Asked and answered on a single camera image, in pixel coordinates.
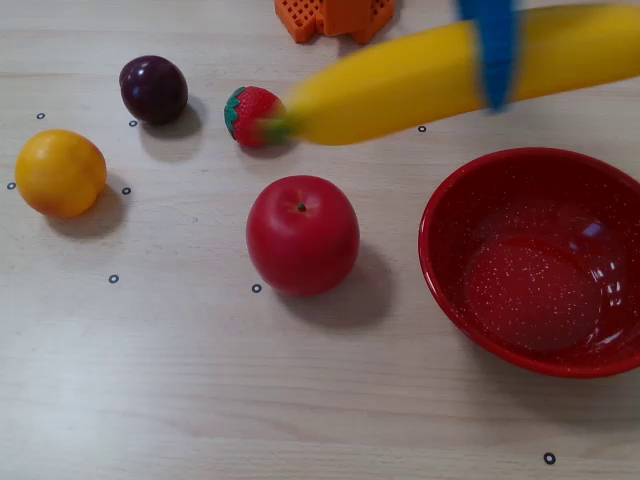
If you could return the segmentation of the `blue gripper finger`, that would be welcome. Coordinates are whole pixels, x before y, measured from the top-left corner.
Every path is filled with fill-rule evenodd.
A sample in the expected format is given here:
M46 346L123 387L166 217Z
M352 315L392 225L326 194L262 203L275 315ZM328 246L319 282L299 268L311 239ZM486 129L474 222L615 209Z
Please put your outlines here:
M460 0L460 18L471 21L478 36L480 75L488 108L501 111L510 101L517 53L518 20L512 0Z

